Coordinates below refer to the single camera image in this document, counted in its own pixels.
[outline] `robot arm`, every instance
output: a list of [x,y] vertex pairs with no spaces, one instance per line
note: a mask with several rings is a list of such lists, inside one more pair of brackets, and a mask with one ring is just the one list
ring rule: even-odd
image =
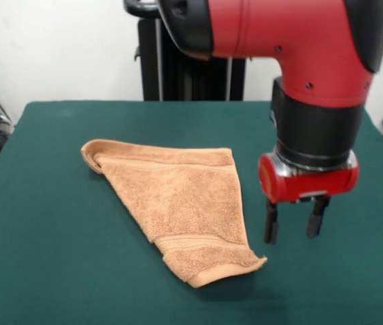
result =
[[330,197],[359,177],[352,152],[383,56],[383,0],[158,0],[178,48],[195,58],[275,58],[272,153],[259,163],[267,195],[265,242],[277,238],[277,204],[316,200],[318,235]]

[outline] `green tablecloth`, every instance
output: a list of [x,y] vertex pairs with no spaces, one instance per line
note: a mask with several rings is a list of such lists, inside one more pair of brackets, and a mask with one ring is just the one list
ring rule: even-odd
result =
[[[332,201],[280,207],[263,243],[257,161],[275,143],[268,103],[30,104],[0,156],[0,324],[383,324],[383,139],[363,119],[361,180]],[[94,138],[230,147],[248,238],[268,264],[201,289],[163,264],[81,146]]]

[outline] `folded towel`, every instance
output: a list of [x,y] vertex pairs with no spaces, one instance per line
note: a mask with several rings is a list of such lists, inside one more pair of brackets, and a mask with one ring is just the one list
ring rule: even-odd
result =
[[174,149],[96,139],[82,147],[163,261],[194,288],[253,272],[230,149]]

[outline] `white wall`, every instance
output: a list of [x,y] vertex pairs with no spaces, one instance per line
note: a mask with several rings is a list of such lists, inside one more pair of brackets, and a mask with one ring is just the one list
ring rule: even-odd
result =
[[[122,0],[0,0],[0,101],[16,121],[31,101],[140,100],[137,19]],[[269,100],[273,60],[248,63],[246,100]],[[383,117],[383,66],[367,103]]]

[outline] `table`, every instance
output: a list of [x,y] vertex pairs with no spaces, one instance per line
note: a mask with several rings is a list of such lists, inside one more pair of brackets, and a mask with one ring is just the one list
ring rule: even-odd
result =
[[[259,156],[269,103],[38,102],[0,155],[0,324],[383,324],[383,139],[364,116],[361,179],[333,199],[321,235],[311,203],[279,209],[263,243]],[[80,148],[94,138],[230,147],[261,270],[201,289],[178,280]]]

